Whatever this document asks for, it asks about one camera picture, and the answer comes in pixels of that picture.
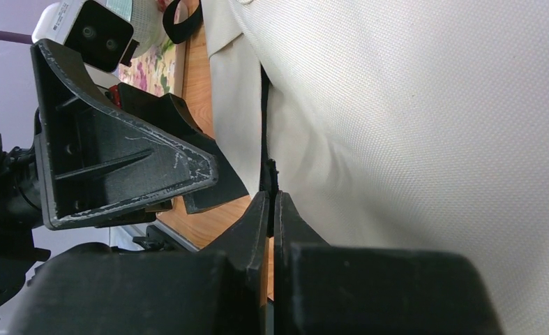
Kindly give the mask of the beige canvas backpack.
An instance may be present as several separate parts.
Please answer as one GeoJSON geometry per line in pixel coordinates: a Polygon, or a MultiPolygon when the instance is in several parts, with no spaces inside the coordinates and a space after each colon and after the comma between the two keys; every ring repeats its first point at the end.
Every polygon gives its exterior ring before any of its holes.
{"type": "Polygon", "coordinates": [[[213,129],[327,241],[459,253],[549,334],[549,1],[203,1],[213,129]]]}

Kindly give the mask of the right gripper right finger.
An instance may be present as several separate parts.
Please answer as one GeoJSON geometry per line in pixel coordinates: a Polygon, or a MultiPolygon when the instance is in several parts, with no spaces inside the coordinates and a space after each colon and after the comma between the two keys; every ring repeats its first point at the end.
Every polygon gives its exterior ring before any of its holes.
{"type": "Polygon", "coordinates": [[[501,334],[481,275],[455,253],[328,244],[279,192],[276,334],[501,334]]]}

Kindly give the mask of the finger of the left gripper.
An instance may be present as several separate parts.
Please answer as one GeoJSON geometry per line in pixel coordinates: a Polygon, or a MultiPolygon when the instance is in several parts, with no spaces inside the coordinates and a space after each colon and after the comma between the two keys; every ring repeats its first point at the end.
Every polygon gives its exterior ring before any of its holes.
{"type": "Polygon", "coordinates": [[[157,97],[125,83],[104,89],[103,93],[124,112],[215,157],[218,182],[214,186],[183,196],[187,214],[202,213],[248,194],[217,142],[204,133],[195,122],[184,99],[171,93],[157,97]]]}

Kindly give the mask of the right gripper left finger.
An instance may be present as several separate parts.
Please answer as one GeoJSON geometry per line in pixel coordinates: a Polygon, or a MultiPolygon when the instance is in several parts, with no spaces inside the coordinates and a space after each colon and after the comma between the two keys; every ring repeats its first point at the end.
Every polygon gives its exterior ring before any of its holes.
{"type": "Polygon", "coordinates": [[[11,334],[264,334],[270,196],[207,247],[114,251],[82,244],[47,261],[11,334]]]}

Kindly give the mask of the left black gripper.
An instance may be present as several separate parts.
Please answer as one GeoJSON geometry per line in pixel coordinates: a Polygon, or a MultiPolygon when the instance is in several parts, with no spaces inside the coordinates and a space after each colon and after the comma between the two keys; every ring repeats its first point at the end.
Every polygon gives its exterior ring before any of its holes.
{"type": "Polygon", "coordinates": [[[217,183],[213,155],[117,107],[76,51],[43,39],[31,56],[41,130],[10,151],[0,134],[0,229],[117,225],[217,183]]]}

